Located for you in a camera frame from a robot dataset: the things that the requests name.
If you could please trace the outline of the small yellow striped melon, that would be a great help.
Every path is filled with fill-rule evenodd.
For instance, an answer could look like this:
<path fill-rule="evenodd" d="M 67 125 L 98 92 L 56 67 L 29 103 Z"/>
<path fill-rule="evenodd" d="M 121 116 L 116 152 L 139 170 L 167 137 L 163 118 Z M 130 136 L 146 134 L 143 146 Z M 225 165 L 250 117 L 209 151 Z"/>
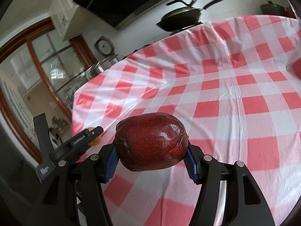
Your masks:
<path fill-rule="evenodd" d="M 92 132 L 94 130 L 94 127 L 88 127 L 87 130 Z M 99 135 L 93 141 L 91 141 L 90 143 L 88 143 L 88 145 L 89 146 L 99 145 L 99 143 L 101 142 L 101 139 L 102 139 L 102 135 Z"/>

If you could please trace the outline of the dark red apple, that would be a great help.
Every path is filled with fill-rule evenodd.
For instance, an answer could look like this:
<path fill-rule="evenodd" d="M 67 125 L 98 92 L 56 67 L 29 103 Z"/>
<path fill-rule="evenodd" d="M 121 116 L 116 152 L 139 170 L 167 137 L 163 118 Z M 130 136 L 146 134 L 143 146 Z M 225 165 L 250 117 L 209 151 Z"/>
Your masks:
<path fill-rule="evenodd" d="M 121 163 L 133 172 L 166 169 L 183 160 L 188 149 L 184 125 L 167 113 L 128 117 L 116 125 Z"/>

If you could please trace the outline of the wooden glass door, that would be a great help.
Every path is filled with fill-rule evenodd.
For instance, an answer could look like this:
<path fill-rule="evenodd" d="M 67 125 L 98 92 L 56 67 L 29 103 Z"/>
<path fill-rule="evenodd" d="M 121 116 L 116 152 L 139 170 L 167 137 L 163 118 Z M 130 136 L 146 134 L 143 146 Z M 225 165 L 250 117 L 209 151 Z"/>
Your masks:
<path fill-rule="evenodd" d="M 33 60 L 34 66 L 40 76 L 40 81 L 46 86 L 48 93 L 51 94 L 52 98 L 58 104 L 63 114 L 69 120 L 71 120 L 71 112 L 68 110 L 67 105 L 64 104 L 59 98 L 56 91 L 47 79 L 41 64 L 38 62 L 38 58 L 34 52 L 34 47 L 32 44 L 32 41 L 38 36 L 54 29 L 55 27 L 51 18 L 47 17 L 30 26 L 27 26 L 16 35 L 9 36 L 9 40 L 3 46 L 1 46 L 1 62 L 4 62 L 4 60 L 6 60 L 15 50 L 26 44 L 29 48 L 29 53 Z M 70 46 L 74 49 L 78 58 L 82 61 L 86 68 L 97 62 L 95 55 L 82 35 L 75 36 L 69 41 Z M 40 164 L 42 162 L 40 150 L 33 144 L 33 142 L 21 128 L 21 125 L 18 123 L 16 117 L 9 107 L 7 100 L 5 99 L 3 91 L 1 91 L 1 114 L 8 126 L 8 133 L 12 133 L 12 142 L 16 142 L 18 145 L 20 145 L 19 149 L 21 152 L 25 152 L 25 156 L 28 155 L 29 158 L 33 159 L 35 163 Z"/>

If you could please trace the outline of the red white checkered tablecloth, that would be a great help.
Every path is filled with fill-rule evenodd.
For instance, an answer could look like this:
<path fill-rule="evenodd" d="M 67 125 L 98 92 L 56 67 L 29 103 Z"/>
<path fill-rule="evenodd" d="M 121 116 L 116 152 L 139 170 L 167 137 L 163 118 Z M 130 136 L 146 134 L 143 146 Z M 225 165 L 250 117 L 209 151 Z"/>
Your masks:
<path fill-rule="evenodd" d="M 178 118 L 216 160 L 242 161 L 276 225 L 300 197 L 300 21 L 251 15 L 208 22 L 116 63 L 74 96 L 72 132 L 142 113 Z"/>

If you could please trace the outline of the black frying pan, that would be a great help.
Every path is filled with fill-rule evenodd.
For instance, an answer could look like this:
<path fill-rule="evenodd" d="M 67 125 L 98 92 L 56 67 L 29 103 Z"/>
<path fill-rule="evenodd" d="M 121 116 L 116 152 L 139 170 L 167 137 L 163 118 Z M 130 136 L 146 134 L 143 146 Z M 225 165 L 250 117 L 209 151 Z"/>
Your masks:
<path fill-rule="evenodd" d="M 167 3 L 167 6 L 171 6 L 176 3 L 184 4 L 183 7 L 174 9 L 167 14 L 165 14 L 161 20 L 156 24 L 157 27 L 166 32 L 179 32 L 188 27 L 194 27 L 201 24 L 199 18 L 201 17 L 201 12 L 208 9 L 209 7 L 220 3 L 224 0 L 212 0 L 203 6 L 203 8 L 195 8 L 194 4 L 196 0 L 191 0 L 190 3 L 186 3 L 183 0 L 173 0 Z"/>

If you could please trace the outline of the black cooking pot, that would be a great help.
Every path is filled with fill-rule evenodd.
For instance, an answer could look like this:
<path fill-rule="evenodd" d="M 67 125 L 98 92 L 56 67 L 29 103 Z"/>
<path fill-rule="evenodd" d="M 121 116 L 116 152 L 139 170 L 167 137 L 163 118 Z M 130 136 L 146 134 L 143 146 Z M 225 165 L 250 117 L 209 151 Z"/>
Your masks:
<path fill-rule="evenodd" d="M 285 8 L 281 5 L 274 4 L 272 1 L 267 1 L 267 4 L 262 4 L 260 9 L 263 14 L 266 15 L 276 15 L 276 16 L 285 16 Z"/>

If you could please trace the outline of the round wall gauge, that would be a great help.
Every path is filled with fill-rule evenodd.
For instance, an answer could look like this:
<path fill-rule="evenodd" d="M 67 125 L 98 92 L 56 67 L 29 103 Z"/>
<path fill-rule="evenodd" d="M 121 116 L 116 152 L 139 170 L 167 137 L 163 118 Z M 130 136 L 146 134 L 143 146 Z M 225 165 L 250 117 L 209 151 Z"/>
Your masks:
<path fill-rule="evenodd" d="M 94 47 L 104 57 L 109 57 L 114 54 L 113 43 L 105 36 L 98 38 Z"/>

